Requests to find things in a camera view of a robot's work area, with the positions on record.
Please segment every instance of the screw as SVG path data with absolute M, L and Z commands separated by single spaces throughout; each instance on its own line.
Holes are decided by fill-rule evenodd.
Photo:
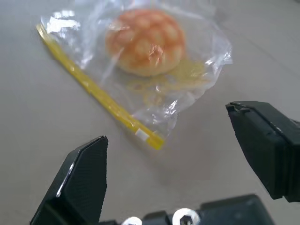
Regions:
M 122 225 L 142 225 L 142 221 L 138 217 L 129 217 Z
M 183 208 L 174 213 L 172 223 L 173 225 L 199 225 L 200 217 L 196 211 Z

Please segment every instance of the ziplock bag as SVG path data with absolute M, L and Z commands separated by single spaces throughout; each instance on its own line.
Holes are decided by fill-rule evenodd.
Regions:
M 160 149 L 177 113 L 212 87 L 231 45 L 193 0 L 76 0 L 37 30 L 117 120 Z

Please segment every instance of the yellow zipper seal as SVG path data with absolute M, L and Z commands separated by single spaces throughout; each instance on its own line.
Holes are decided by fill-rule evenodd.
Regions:
M 122 122 L 135 135 L 140 136 L 151 147 L 159 150 L 164 140 L 153 131 L 146 128 L 140 121 L 133 118 L 124 108 L 118 105 L 104 90 L 100 89 L 93 80 L 87 76 L 67 55 L 58 43 L 49 35 L 42 24 L 37 25 L 37 30 L 44 43 L 56 60 L 91 94 L 105 109 L 117 120 Z

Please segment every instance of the bun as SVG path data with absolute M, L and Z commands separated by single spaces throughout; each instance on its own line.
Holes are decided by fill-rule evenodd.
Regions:
M 178 23 L 164 12 L 135 9 L 110 25 L 105 47 L 123 70 L 156 76 L 179 64 L 185 54 L 185 37 Z

